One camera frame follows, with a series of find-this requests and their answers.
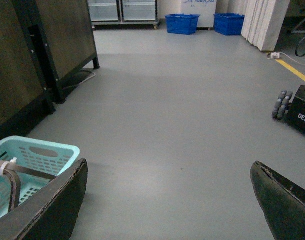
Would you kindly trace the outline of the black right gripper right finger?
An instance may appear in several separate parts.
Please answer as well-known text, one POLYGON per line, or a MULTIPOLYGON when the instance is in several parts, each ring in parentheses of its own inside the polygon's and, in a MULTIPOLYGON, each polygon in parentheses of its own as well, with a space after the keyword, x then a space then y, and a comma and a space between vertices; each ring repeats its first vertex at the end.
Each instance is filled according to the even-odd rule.
POLYGON ((259 161, 250 179, 273 238, 305 240, 305 189, 259 161))

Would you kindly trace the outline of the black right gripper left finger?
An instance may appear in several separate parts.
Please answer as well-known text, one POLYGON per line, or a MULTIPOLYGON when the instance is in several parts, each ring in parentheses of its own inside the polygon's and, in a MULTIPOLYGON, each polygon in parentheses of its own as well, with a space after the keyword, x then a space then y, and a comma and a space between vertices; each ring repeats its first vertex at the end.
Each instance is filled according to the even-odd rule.
POLYGON ((68 240, 71 238, 88 181, 82 158, 0 218, 0 240, 68 240))

